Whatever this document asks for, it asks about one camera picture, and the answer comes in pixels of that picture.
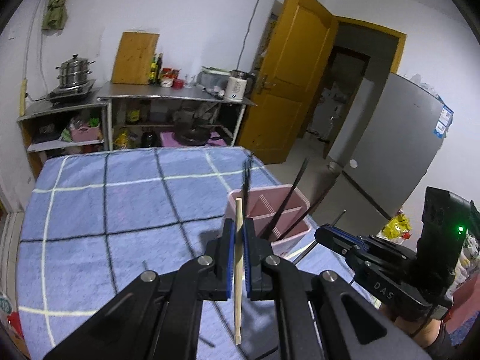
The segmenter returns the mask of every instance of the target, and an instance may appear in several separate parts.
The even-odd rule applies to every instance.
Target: green cloth
[[[44,30],[63,30],[67,22],[66,0],[49,0],[42,28]]]

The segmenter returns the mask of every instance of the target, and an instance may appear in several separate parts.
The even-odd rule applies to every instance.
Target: black sleeve
[[[450,340],[450,336],[445,329],[445,325],[440,325],[440,332],[437,339],[430,346],[425,348],[432,360],[449,360],[453,357],[455,349]]]

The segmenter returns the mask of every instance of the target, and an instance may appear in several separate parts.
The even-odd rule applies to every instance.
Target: white shelf board
[[[42,143],[32,143],[27,152],[44,152],[45,150],[53,150],[53,149],[62,149],[64,147],[75,147],[75,146],[86,146],[86,145],[98,145],[103,143],[104,139],[102,140],[86,140],[85,142],[65,142],[64,140],[48,140],[47,142]]]

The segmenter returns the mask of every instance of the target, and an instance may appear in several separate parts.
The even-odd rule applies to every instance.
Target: human hand
[[[406,321],[402,317],[394,315],[392,310],[384,304],[378,310],[408,335],[415,333],[424,324],[424,318],[415,322]],[[441,321],[429,318],[425,326],[412,339],[423,349],[429,347],[437,339],[441,324]]]

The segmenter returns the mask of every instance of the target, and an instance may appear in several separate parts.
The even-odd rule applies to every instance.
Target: door handle
[[[264,89],[270,90],[277,85],[274,82],[268,82],[267,78],[268,78],[267,74],[264,74],[263,77],[260,80],[258,80],[258,83],[257,83],[258,95],[260,95]]]

